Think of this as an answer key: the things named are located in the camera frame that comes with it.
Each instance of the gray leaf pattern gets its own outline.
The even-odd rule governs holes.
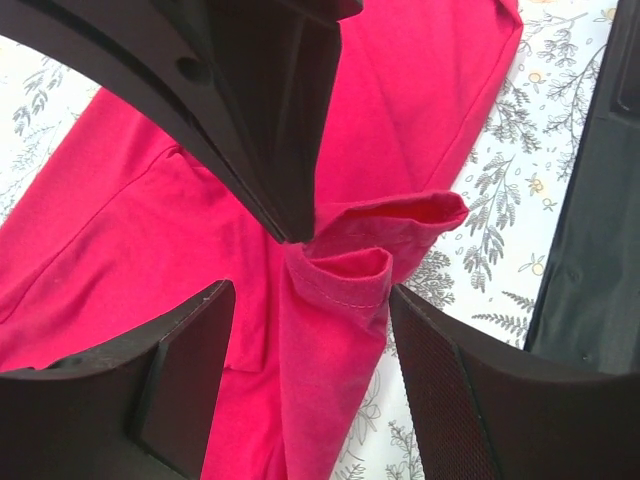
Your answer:
[[[559,79],[552,80],[547,93],[547,98],[559,101],[564,106],[564,111],[559,115],[549,116],[543,132],[547,135],[569,133],[567,143],[570,149],[562,152],[557,160],[559,180],[568,181],[571,176],[605,47],[606,45],[602,45],[598,48],[580,71],[567,69],[559,75]]]
[[[378,431],[376,427],[376,420],[380,418],[380,407],[378,406],[376,400],[379,394],[380,372],[376,370],[374,372],[373,379],[371,381],[371,384],[369,385],[367,393],[364,396],[362,404],[358,409],[356,418],[351,424],[351,428],[344,442],[344,446],[342,447],[342,451],[340,452],[340,456],[338,458],[340,462],[344,461],[346,457],[349,457],[352,460],[357,460],[359,462],[363,461],[354,453],[354,442],[357,442],[360,446],[362,446],[364,445],[367,439],[367,434],[369,432]]]
[[[529,95],[505,79],[500,97],[494,105],[495,114],[487,119],[485,131],[499,142],[520,143],[525,153],[540,150],[540,140],[535,135],[538,127],[530,118]]]
[[[482,168],[474,188],[479,196],[469,205],[469,217],[465,227],[470,228],[469,237],[480,238],[476,245],[467,247],[464,268],[471,274],[471,285],[483,292],[487,281],[493,278],[492,266],[504,258],[504,238],[500,233],[516,222],[516,206],[521,203],[517,184],[508,183],[509,169],[514,157],[506,160],[496,154]]]
[[[366,468],[360,463],[354,463],[350,467],[344,467],[339,472],[335,472],[334,476],[337,480],[365,480],[364,474]]]
[[[97,85],[28,47],[0,37],[0,222],[45,165]]]
[[[453,278],[446,271],[450,266],[451,259],[447,255],[432,249],[405,284],[436,307],[444,308],[456,300],[452,291]],[[391,322],[387,324],[387,346],[384,353],[393,357],[398,356]]]
[[[389,464],[386,467],[389,480],[421,480],[424,471],[420,462],[420,452],[416,441],[415,431],[399,426],[396,421],[389,422],[391,445],[402,452],[402,461]]]

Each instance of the black plastic part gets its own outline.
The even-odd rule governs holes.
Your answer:
[[[4,0],[0,34],[94,79],[215,173],[278,241],[314,233],[314,173],[359,0]]]
[[[640,374],[573,369],[391,295],[427,480],[640,478]]]
[[[621,0],[525,350],[640,370],[640,3]]]
[[[0,374],[0,476],[199,479],[234,301],[220,282],[46,370]]]

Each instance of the botanical pattern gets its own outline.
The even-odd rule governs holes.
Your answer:
[[[389,422],[391,445],[402,452],[400,463],[387,465],[385,471],[389,480],[420,480],[424,478],[420,453],[413,429],[398,426],[395,421]]]
[[[534,310],[616,2],[520,0],[520,9],[518,54],[454,186],[469,217],[442,235],[407,282],[448,314],[516,347]],[[0,222],[97,88],[0,38]],[[424,479],[390,331],[332,477],[374,479]]]
[[[96,91],[69,67],[0,37],[0,222]]]
[[[453,293],[453,278],[446,271],[450,266],[451,259],[444,253],[433,249],[422,260],[420,267],[406,285],[429,303],[442,309],[456,300]],[[384,352],[393,357],[398,356],[391,323],[387,325],[387,346]]]
[[[458,177],[469,216],[442,235],[409,288],[485,333],[522,348],[615,0],[521,0],[525,31],[484,131]],[[423,479],[393,335],[375,382],[375,426],[352,429],[335,479]],[[371,397],[362,414],[371,411]]]

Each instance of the leaf print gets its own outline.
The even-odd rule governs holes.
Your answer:
[[[398,447],[404,460],[397,464],[387,465],[385,471],[388,480],[420,480],[424,479],[422,462],[418,451],[415,431],[407,431],[405,427],[398,427],[395,421],[389,423],[391,431],[391,446]]]
[[[576,64],[575,57],[578,47],[571,43],[571,30],[562,28],[556,31],[553,40],[544,41],[544,50],[538,52],[538,58],[546,63],[554,62],[556,67],[572,67]]]
[[[31,117],[38,115],[46,108],[50,100],[47,92],[60,87],[65,73],[71,70],[66,65],[46,56],[42,56],[41,63],[44,68],[37,70],[23,82],[28,103],[20,107],[13,115],[13,121],[16,124],[14,130],[19,135],[22,135],[26,126],[31,124]]]
[[[524,24],[522,39],[520,40],[520,45],[518,46],[518,53],[524,53],[526,56],[530,57],[531,55],[533,55],[533,48],[531,47],[530,43],[533,37],[547,28],[562,27],[563,30],[570,31],[575,25],[576,21],[585,16],[587,16],[586,12],[581,13],[580,15],[576,15],[575,17],[563,18],[545,12],[543,17],[540,19],[526,21]]]
[[[22,136],[24,129],[31,125],[31,113],[25,105],[21,106],[14,112],[13,123],[13,131],[20,136]]]
[[[366,469],[362,464],[352,464],[351,467],[344,467],[339,472],[335,473],[337,480],[364,480],[364,473]]]
[[[536,301],[533,298],[525,298],[520,295],[511,292],[502,292],[503,295],[507,296],[518,305],[523,310],[526,310],[527,313],[531,313],[533,308],[536,305]]]
[[[491,281],[491,266],[504,258],[504,238],[500,233],[516,221],[516,205],[522,201],[518,186],[507,183],[507,174],[513,159],[506,160],[496,154],[483,167],[476,181],[480,197],[471,203],[464,224],[470,228],[470,237],[481,232],[480,243],[467,248],[463,266],[471,274],[471,286],[483,293],[487,280]]]
[[[19,179],[4,187],[2,193],[0,193],[0,224],[4,223],[11,210],[13,210],[18,201],[21,187],[22,179]]]
[[[529,103],[527,93],[505,79],[501,95],[494,104],[494,113],[487,118],[484,130],[501,143],[520,143],[525,153],[540,150],[540,141],[534,134],[538,128],[529,118],[526,106]]]
[[[527,314],[530,314],[535,308],[535,299],[523,297],[521,295],[503,291],[502,294],[512,300],[521,310],[524,310]],[[530,315],[521,317],[517,315],[510,315],[506,313],[481,313],[472,315],[471,318],[476,320],[486,320],[494,325],[499,326],[502,330],[511,335],[511,340],[514,341],[515,346],[520,348],[521,343],[524,341],[529,328],[529,322],[531,320]]]
[[[553,80],[547,98],[560,102],[564,112],[550,116],[543,133],[569,134],[567,145],[570,151],[560,153],[558,163],[558,180],[569,180],[573,164],[580,146],[582,128],[587,121],[591,95],[600,71],[600,58],[606,48],[602,45],[579,72],[567,70],[560,74],[562,80]]]
[[[380,372],[376,370],[373,374],[371,384],[367,389],[367,393],[364,396],[362,404],[358,409],[358,413],[351,424],[351,428],[349,429],[344,445],[342,446],[342,450],[338,457],[339,461],[342,462],[345,457],[349,455],[355,460],[362,462],[362,459],[357,457],[352,451],[352,448],[354,447],[353,440],[357,440],[359,445],[362,446],[367,439],[369,431],[378,431],[374,421],[378,420],[381,416],[380,407],[375,403],[379,393]]]
[[[11,170],[14,172],[30,170],[36,166],[36,160],[38,160],[37,167],[39,169],[40,165],[46,160],[46,158],[43,158],[40,142],[47,134],[51,133],[54,128],[54,126],[49,125],[29,133],[29,135],[25,137],[25,148],[13,160]]]
[[[446,271],[450,266],[451,259],[446,254],[432,249],[405,285],[431,305],[442,310],[446,305],[452,305],[455,302],[452,291],[454,281]],[[387,346],[384,353],[392,357],[398,356],[391,322],[387,323]]]
[[[469,157],[467,157],[467,162],[478,163],[478,151],[475,148],[471,149],[471,153],[469,154]]]

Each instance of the pink fabric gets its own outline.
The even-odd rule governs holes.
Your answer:
[[[515,54],[515,0],[367,2],[317,170],[278,245],[101,91],[0,230],[0,369],[44,367],[221,278],[237,305],[205,480],[326,480],[386,341],[387,296],[467,213],[450,186]]]

